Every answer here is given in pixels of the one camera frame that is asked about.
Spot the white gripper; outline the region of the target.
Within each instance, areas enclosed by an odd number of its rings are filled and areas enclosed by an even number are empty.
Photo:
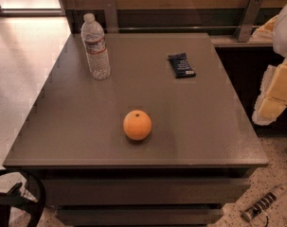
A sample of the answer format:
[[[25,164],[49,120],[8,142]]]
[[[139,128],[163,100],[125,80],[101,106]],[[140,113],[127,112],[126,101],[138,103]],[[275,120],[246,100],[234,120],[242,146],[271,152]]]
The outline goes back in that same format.
[[[275,122],[287,104],[287,59],[279,66],[269,65],[264,72],[260,95],[254,106],[252,120],[260,126]]]

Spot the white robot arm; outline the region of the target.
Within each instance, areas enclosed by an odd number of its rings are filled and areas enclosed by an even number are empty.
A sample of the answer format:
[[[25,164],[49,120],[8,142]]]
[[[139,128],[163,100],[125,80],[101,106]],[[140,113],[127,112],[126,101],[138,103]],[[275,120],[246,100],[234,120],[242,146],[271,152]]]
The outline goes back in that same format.
[[[273,50],[284,58],[278,65],[268,65],[257,97],[252,120],[260,126],[275,122],[287,108],[287,5],[279,15],[254,31],[255,39],[272,39]]]

